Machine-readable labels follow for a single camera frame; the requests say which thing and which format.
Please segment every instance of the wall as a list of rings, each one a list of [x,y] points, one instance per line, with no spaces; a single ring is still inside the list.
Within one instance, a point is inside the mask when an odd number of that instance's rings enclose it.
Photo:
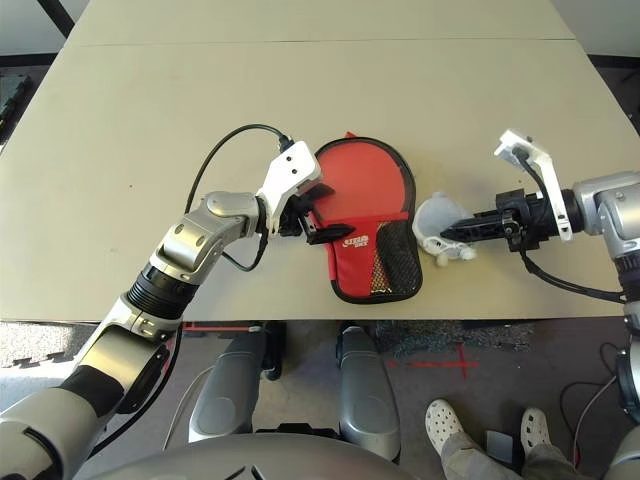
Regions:
[[[89,0],[61,0],[78,20]],[[64,37],[36,0],[0,0],[0,55],[54,53]]]
[[[640,57],[640,0],[552,0],[584,50]]]

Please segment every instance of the wire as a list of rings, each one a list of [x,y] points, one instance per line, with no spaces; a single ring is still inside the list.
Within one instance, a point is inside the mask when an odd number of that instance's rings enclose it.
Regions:
[[[591,400],[589,400],[589,403],[587,403],[587,405],[582,410],[582,413],[580,414],[580,418],[578,419],[578,424],[576,425],[576,432],[575,432],[575,435],[573,436],[573,444],[571,448],[571,463],[573,464],[573,466],[577,465],[576,455],[577,455],[577,448],[578,448],[578,436],[580,435],[580,427],[582,426],[582,421],[584,420],[584,417],[587,415],[587,412],[589,411],[591,406],[596,402],[596,400],[598,400],[600,395],[602,395],[611,385],[613,385],[617,379],[618,377],[615,375],[611,377],[609,381],[605,383],[600,388],[600,390],[598,390],[593,395],[593,397],[591,397]]]
[[[580,295],[597,298],[599,300],[606,300],[609,302],[625,303],[624,299],[622,298],[622,292],[599,290],[596,288],[585,287],[576,283],[569,282],[567,280],[563,280],[545,272],[527,255],[527,247],[529,246],[533,234],[536,231],[536,227],[540,225],[540,222],[544,219],[545,215],[551,208],[551,202],[549,201],[549,192],[547,191],[547,187],[542,181],[542,178],[540,178],[540,175],[538,175],[538,173],[531,167],[531,165],[527,163],[527,152],[525,152],[524,150],[522,150],[522,152],[517,152],[516,149],[514,149],[512,153],[518,159],[520,165],[522,165],[522,168],[524,168],[525,171],[536,182],[544,198],[544,207],[542,209],[542,212],[540,212],[540,215],[538,215],[538,217],[534,220],[533,225],[529,229],[527,229],[527,233],[525,234],[520,244],[520,258],[522,258],[522,262],[524,263],[527,271],[537,276],[541,280],[549,283],[550,285],[561,288],[563,290],[567,290],[569,292],[578,293]]]
[[[607,360],[604,358],[604,347],[611,347],[616,351],[616,353],[621,349],[616,344],[611,342],[604,342],[602,345],[600,345],[600,348],[598,349],[600,353],[600,360],[602,360],[604,367],[609,371],[611,375],[615,375],[616,374],[615,367],[614,368],[610,367],[609,364],[607,363]]]
[[[205,368],[198,375],[196,375],[196,378],[193,379],[193,381],[191,382],[191,385],[189,385],[187,387],[187,389],[185,390],[185,392],[182,394],[182,398],[180,398],[180,401],[178,402],[178,407],[176,408],[176,411],[173,414],[173,418],[171,419],[171,423],[169,424],[169,430],[167,431],[167,436],[164,438],[164,443],[162,444],[162,451],[163,452],[169,446],[169,441],[171,440],[171,436],[173,435],[173,431],[175,430],[176,424],[178,423],[178,419],[182,416],[182,413],[184,411],[183,404],[186,402],[186,400],[191,398],[191,391],[193,390],[193,387],[196,385],[196,383],[198,383],[198,381],[200,381],[200,379],[204,375],[206,375],[211,370],[213,370],[213,367],[214,367],[214,365],[211,365],[210,367]]]
[[[235,130],[232,130],[231,132],[226,134],[224,137],[222,137],[222,139],[211,149],[211,151],[207,154],[204,161],[202,162],[202,165],[200,166],[200,170],[198,170],[198,173],[196,174],[196,177],[193,180],[193,184],[191,185],[191,190],[189,190],[189,195],[187,196],[187,203],[184,207],[184,213],[189,213],[189,211],[191,211],[193,198],[196,195],[196,190],[198,189],[198,185],[200,185],[200,180],[202,180],[202,176],[204,175],[204,172],[207,170],[207,167],[211,163],[211,160],[213,159],[214,155],[218,153],[218,151],[224,146],[225,143],[227,143],[229,140],[231,140],[233,137],[235,137],[239,133],[245,132],[247,130],[266,130],[268,132],[271,132],[277,135],[278,141],[280,143],[280,151],[284,151],[286,147],[291,145],[291,139],[289,137],[287,137],[284,133],[282,133],[277,128],[272,127],[270,125],[264,125],[262,123],[250,123],[248,125],[243,125],[242,127],[238,127]],[[263,231],[261,232],[260,243],[258,245],[258,253],[256,254],[256,258],[253,261],[253,263],[248,267],[245,267],[244,265],[242,265],[240,262],[238,262],[235,258],[233,258],[231,255],[229,255],[226,252],[222,252],[222,256],[226,258],[229,262],[231,262],[231,264],[236,268],[242,270],[243,272],[250,272],[256,266],[258,266],[258,263],[260,263],[262,254],[267,248],[268,240],[269,240],[269,232],[267,229],[263,229]]]
[[[198,185],[200,184],[200,180],[202,179],[202,176],[204,175],[205,170],[209,166],[209,163],[211,163],[211,160],[212,160],[213,156],[216,153],[218,153],[218,151],[222,148],[222,146],[225,143],[227,143],[230,139],[232,139],[233,137],[235,137],[239,133],[242,133],[242,132],[247,131],[247,130],[266,130],[268,132],[271,132],[271,133],[277,135],[278,136],[278,142],[280,144],[280,151],[281,152],[284,151],[285,149],[287,149],[293,143],[293,141],[289,137],[284,135],[277,128],[272,127],[270,125],[264,125],[264,124],[261,124],[261,123],[252,123],[252,124],[248,124],[248,125],[243,125],[242,127],[236,128],[235,130],[229,132],[227,135],[225,135],[222,138],[222,140],[220,140],[213,147],[213,149],[205,157],[204,162],[202,163],[202,166],[200,167],[200,170],[198,170],[198,173],[196,174],[196,177],[195,177],[195,179],[193,181],[193,184],[191,185],[191,189],[189,190],[189,195],[187,196],[187,203],[185,205],[184,213],[189,213],[189,211],[191,210],[191,205],[193,204],[193,198],[195,197],[196,190],[198,189]],[[269,238],[269,234],[268,234],[269,232],[266,229],[266,222],[265,222],[265,217],[266,217],[265,207],[264,207],[264,204],[259,199],[258,199],[258,209],[259,209],[259,212],[260,212],[259,218],[258,218],[258,224],[260,225],[259,228],[261,229],[262,235],[260,237],[260,243],[259,243],[259,246],[258,246],[258,253],[257,253],[256,258],[253,261],[253,263],[249,267],[245,267],[244,265],[241,265],[240,263],[238,263],[233,257],[228,255],[227,253],[222,252],[222,255],[227,260],[229,260],[233,265],[235,265],[240,270],[243,270],[245,272],[249,272],[249,271],[253,270],[258,265],[258,263],[260,262],[260,259],[262,258],[262,255],[264,253],[264,250],[266,249],[268,238]],[[118,428],[111,435],[109,435],[107,438],[105,438],[100,443],[98,443],[93,448],[93,450],[91,450],[91,453],[89,454],[88,459],[93,457],[93,456],[95,456],[96,454],[98,454],[102,450],[104,450],[114,440],[116,440],[124,432],[126,432],[129,428],[131,428],[131,426],[134,423],[136,423],[147,412],[147,410],[149,410],[151,405],[153,405],[153,403],[156,401],[156,399],[160,396],[160,394],[164,390],[164,387],[166,386],[167,382],[169,381],[169,378],[171,377],[171,374],[173,373],[173,369],[174,369],[174,367],[176,365],[176,361],[178,360],[178,353],[180,352],[180,343],[182,341],[182,328],[183,328],[183,325],[182,325],[182,323],[180,323],[180,325],[178,326],[178,329],[176,331],[176,340],[175,340],[175,345],[174,345],[174,348],[173,348],[173,354],[171,356],[171,360],[169,361],[169,365],[167,367],[167,370],[166,370],[164,376],[162,377],[162,380],[160,380],[160,383],[156,387],[156,389],[153,392],[153,394],[147,399],[147,401],[144,403],[144,405],[136,413],[134,413],[123,425],[120,426],[120,428]]]
[[[607,346],[615,348],[616,350],[619,350],[620,347],[618,347],[617,345],[615,345],[614,343],[611,343],[611,342],[604,342],[604,343],[602,343],[600,345],[600,348],[599,348],[600,360],[602,361],[602,364],[603,364],[604,368],[606,368],[607,371],[613,376],[613,375],[615,375],[615,372],[609,366],[609,364],[607,363],[607,361],[605,359],[605,356],[604,356],[604,347],[607,347]],[[569,422],[569,419],[567,418],[567,414],[566,414],[565,409],[564,409],[564,397],[565,397],[566,393],[571,388],[577,387],[577,386],[603,387],[604,385],[605,385],[605,383],[601,383],[601,382],[577,381],[577,382],[568,383],[560,391],[560,395],[558,397],[558,403],[559,403],[559,407],[560,407],[560,415],[562,416],[562,420],[563,420],[565,426],[567,427],[567,430],[569,431],[569,434],[571,436],[572,442],[573,442],[573,438],[575,437],[575,433],[574,433],[573,427],[571,426],[571,423]],[[576,441],[576,452],[574,454],[574,457],[576,455],[578,457],[578,462],[575,462],[575,463],[580,463],[580,444],[577,441]]]
[[[134,423],[136,423],[140,419],[140,417],[142,417],[142,415],[144,415],[146,413],[147,410],[149,410],[149,407],[151,407],[151,405],[153,405],[153,402],[155,402],[156,399],[160,396],[160,394],[162,393],[162,390],[164,389],[165,385],[169,381],[169,377],[171,377],[171,373],[173,372],[173,369],[174,369],[174,367],[176,365],[176,360],[178,359],[178,353],[180,352],[180,342],[181,342],[181,340],[182,340],[182,323],[178,326],[178,330],[176,331],[176,341],[175,341],[175,345],[173,347],[173,354],[171,355],[171,360],[169,361],[169,366],[167,367],[167,371],[165,372],[164,376],[162,377],[162,380],[160,381],[160,383],[156,387],[156,389],[153,392],[153,394],[148,398],[148,400],[140,408],[140,410],[138,410],[136,413],[134,413],[129,418],[129,420],[127,420],[120,428],[118,428],[115,432],[113,432],[107,438],[105,438],[100,443],[98,443],[93,448],[93,450],[91,450],[91,453],[89,454],[88,459],[93,457],[97,453],[101,452],[102,450],[104,450],[114,440],[116,440],[118,437],[120,437],[120,435],[122,435],[124,432],[129,430],[129,428]]]

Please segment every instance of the ping pong paddle case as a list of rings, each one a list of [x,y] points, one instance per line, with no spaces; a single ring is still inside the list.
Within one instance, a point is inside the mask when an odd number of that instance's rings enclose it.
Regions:
[[[416,188],[402,156],[380,140],[348,134],[316,152],[332,195],[314,202],[314,222],[355,230],[326,244],[329,278],[350,303],[383,303],[415,295],[422,285],[411,232]]]

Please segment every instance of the gray pants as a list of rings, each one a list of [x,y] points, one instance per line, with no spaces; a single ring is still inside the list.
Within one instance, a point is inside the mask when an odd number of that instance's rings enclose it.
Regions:
[[[553,445],[538,445],[527,456],[522,476],[493,461],[466,433],[452,435],[442,449],[447,480],[591,480],[576,472]]]

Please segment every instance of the table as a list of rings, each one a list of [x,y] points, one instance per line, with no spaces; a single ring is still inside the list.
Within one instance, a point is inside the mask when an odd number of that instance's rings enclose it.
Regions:
[[[492,156],[510,127],[552,154],[564,186],[637,168],[640,141],[546,1],[93,0],[0,156],[0,318],[98,321],[181,209],[204,155],[250,122],[312,148],[351,130],[393,145],[418,201],[470,211],[535,185]],[[255,191],[273,139],[239,137],[200,194]],[[246,262],[256,239],[229,250]],[[214,268],[185,319],[516,319],[618,315],[532,277],[503,241],[437,269],[412,299],[351,305],[323,247],[269,244],[259,268]],[[532,253],[576,282],[617,288],[602,238]]]

